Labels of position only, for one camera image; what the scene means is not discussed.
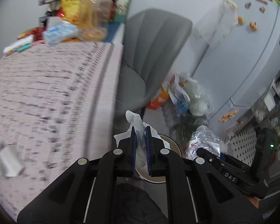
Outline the white tissue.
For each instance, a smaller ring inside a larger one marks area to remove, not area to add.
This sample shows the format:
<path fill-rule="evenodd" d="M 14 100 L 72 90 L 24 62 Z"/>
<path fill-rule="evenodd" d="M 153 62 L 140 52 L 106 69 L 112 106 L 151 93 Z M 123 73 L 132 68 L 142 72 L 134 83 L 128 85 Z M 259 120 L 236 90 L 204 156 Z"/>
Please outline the white tissue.
<path fill-rule="evenodd" d="M 126 122 L 129 123 L 129 128 L 126 132 L 114 135 L 114 139 L 116 141 L 117 147 L 119 146 L 119 142 L 123 139 L 129 138 L 131 136 L 132 128 L 136 133 L 136 140 L 137 140 L 137 150 L 136 150 L 136 166 L 137 167 L 144 167 L 147 165 L 147 156 L 146 156 L 146 127 L 149 126 L 151 129 L 151 135 L 154 138 L 158 138 L 162 140 L 160 135 L 157 133 L 150 124 L 143 122 L 139 114 L 136 114 L 130 110 L 127 110 L 125 113 Z M 170 149 L 169 142 L 163 141 L 163 147 Z"/>

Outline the clear plastic wrapper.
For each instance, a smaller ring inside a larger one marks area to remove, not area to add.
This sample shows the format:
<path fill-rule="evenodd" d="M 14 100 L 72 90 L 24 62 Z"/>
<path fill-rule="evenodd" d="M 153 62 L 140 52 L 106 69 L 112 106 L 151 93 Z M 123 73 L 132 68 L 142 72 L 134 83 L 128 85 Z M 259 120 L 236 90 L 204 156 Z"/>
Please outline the clear plastic wrapper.
<path fill-rule="evenodd" d="M 199 148 L 204 148 L 208 152 L 220 157 L 220 138 L 206 125 L 197 127 L 196 131 L 192 133 L 186 150 L 186 158 L 194 160 L 197 157 L 197 150 Z"/>

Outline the white paper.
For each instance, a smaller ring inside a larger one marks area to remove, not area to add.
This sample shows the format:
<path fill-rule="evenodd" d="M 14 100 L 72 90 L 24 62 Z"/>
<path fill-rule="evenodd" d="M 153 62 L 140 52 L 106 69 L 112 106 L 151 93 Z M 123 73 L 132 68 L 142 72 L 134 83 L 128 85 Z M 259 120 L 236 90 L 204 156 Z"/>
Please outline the white paper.
<path fill-rule="evenodd" d="M 18 158 L 16 148 L 13 145 L 4 146 L 0 143 L 0 179 L 19 176 L 24 168 L 24 164 Z"/>

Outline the round white trash bin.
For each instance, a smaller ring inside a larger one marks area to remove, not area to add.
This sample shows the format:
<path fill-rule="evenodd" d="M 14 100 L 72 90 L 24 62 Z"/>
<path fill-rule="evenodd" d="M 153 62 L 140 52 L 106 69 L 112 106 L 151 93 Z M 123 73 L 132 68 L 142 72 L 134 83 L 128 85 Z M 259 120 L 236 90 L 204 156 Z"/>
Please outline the round white trash bin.
<path fill-rule="evenodd" d="M 170 149 L 164 148 L 163 141 L 150 137 L 150 147 L 151 147 L 151 163 L 152 172 L 151 175 L 148 174 L 147 165 L 144 167 L 137 167 L 136 172 L 142 180 L 145 180 L 154 184 L 166 183 L 165 176 L 170 173 L 169 160 L 173 161 L 177 159 L 176 155 L 182 157 L 181 150 L 179 146 L 171 138 L 160 135 L 162 140 L 169 142 Z"/>

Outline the bag of green vegetables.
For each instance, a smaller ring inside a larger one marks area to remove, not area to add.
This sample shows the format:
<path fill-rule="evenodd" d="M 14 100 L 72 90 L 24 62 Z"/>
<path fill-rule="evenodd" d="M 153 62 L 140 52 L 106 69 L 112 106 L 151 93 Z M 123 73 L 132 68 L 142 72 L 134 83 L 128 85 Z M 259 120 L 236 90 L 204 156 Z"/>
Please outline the bag of green vegetables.
<path fill-rule="evenodd" d="M 191 135 L 201 125 L 208 126 L 206 116 L 196 117 L 190 113 L 177 115 L 176 113 L 164 113 L 164 120 L 169 135 L 178 145 L 187 146 Z"/>

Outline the orange paper bag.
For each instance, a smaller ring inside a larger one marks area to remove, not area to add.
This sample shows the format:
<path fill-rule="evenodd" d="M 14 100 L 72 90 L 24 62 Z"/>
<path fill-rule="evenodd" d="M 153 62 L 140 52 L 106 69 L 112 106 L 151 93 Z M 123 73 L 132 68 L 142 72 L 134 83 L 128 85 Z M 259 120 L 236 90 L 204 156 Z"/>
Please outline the orange paper bag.
<path fill-rule="evenodd" d="M 168 93 L 169 86 L 170 86 L 169 81 L 163 82 L 161 84 L 159 90 L 155 94 L 155 96 L 153 96 L 153 98 L 146 105 L 146 107 L 148 109 L 151 109 L 151 110 L 157 110 L 161 106 L 163 106 L 168 101 L 168 99 L 170 97 L 169 93 Z"/>

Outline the white plastic bag with goods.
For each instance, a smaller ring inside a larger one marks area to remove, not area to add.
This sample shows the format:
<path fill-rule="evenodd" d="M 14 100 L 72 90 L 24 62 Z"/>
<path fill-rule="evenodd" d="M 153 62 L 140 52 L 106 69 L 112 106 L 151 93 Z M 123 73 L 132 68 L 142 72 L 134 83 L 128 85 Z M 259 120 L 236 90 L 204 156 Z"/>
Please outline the white plastic bag with goods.
<path fill-rule="evenodd" d="M 214 110 L 202 85 L 188 73 L 175 73 L 169 82 L 168 93 L 178 115 L 189 111 L 195 117 L 202 117 Z"/>

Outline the grey upholstered chair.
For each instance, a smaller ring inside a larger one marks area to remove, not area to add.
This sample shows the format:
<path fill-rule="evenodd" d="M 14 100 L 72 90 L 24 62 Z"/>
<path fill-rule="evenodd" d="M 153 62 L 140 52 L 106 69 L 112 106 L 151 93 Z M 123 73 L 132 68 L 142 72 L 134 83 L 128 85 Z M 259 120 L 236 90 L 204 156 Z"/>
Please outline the grey upholstered chair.
<path fill-rule="evenodd" d="M 139 112 L 159 90 L 191 35 L 191 20 L 165 10 L 141 11 L 125 24 L 115 117 Z"/>

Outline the clear plastic jug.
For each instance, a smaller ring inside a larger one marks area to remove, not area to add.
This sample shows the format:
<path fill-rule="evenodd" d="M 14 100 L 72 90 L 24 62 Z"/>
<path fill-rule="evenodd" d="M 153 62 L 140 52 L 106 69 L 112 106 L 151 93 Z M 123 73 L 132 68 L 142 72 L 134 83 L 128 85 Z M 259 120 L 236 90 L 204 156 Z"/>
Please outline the clear plastic jug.
<path fill-rule="evenodd" d="M 79 14 L 79 38 L 83 41 L 103 41 L 107 35 L 104 18 L 106 0 L 82 0 Z"/>

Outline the white refrigerator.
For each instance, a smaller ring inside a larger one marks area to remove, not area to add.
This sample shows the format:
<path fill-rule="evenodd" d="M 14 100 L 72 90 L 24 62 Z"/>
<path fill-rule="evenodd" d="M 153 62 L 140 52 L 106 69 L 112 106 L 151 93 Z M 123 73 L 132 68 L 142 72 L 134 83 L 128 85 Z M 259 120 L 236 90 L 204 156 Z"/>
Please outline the white refrigerator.
<path fill-rule="evenodd" d="M 209 46 L 193 79 L 207 91 L 209 123 L 226 127 L 264 93 L 280 70 L 280 6 L 270 0 L 233 0 L 244 19 Z"/>

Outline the blue tissue pack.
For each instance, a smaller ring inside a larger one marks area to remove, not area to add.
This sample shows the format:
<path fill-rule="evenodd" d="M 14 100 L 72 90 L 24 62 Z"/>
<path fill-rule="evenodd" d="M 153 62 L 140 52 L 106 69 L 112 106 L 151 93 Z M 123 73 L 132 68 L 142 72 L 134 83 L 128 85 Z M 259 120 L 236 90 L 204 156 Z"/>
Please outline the blue tissue pack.
<path fill-rule="evenodd" d="M 75 38 L 78 34 L 79 30 L 76 25 L 64 21 L 60 17 L 48 17 L 46 30 L 42 32 L 42 37 L 45 44 L 51 46 Z"/>

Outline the mesh bag on fridge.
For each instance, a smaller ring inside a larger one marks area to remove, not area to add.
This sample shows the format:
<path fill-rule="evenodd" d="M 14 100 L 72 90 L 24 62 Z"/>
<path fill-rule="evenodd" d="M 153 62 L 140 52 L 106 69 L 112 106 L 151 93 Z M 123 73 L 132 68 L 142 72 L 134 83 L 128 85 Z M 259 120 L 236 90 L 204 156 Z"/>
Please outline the mesh bag on fridge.
<path fill-rule="evenodd" d="M 195 25 L 193 34 L 211 48 L 216 47 L 238 24 L 238 8 L 233 0 L 223 0 L 211 8 Z"/>

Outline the green tall box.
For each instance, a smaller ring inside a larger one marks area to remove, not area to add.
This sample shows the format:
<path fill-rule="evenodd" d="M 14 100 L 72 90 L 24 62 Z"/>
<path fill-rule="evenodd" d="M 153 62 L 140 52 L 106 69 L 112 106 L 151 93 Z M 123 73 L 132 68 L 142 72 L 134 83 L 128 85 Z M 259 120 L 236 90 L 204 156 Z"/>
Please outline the green tall box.
<path fill-rule="evenodd" d="M 125 23 L 131 0 L 116 0 L 114 22 Z"/>

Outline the teal marker pen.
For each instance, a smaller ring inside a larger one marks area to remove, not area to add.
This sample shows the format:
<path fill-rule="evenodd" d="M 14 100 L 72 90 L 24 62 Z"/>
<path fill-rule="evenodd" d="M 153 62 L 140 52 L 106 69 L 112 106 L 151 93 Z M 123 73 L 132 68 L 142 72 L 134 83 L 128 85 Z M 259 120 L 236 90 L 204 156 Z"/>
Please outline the teal marker pen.
<path fill-rule="evenodd" d="M 23 52 L 23 51 L 25 51 L 27 49 L 30 49 L 30 48 L 32 48 L 32 47 L 34 47 L 36 45 L 44 45 L 44 43 L 31 43 L 31 44 L 27 44 L 27 45 L 24 45 L 24 46 L 18 48 L 16 50 L 16 52 L 18 52 L 18 53 Z"/>

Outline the white tube package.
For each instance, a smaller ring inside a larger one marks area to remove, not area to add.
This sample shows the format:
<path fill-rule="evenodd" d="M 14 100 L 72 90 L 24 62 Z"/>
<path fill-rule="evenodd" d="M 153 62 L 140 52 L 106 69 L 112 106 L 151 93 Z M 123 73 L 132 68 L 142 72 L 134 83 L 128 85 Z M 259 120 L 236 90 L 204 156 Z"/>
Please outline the white tube package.
<path fill-rule="evenodd" d="M 25 38 L 19 39 L 19 40 L 15 41 L 14 43 L 10 44 L 9 46 L 5 47 L 3 50 L 3 54 L 5 56 L 10 55 L 10 54 L 16 52 L 22 46 L 31 44 L 33 41 L 34 41 L 34 35 L 32 35 L 32 34 Z"/>

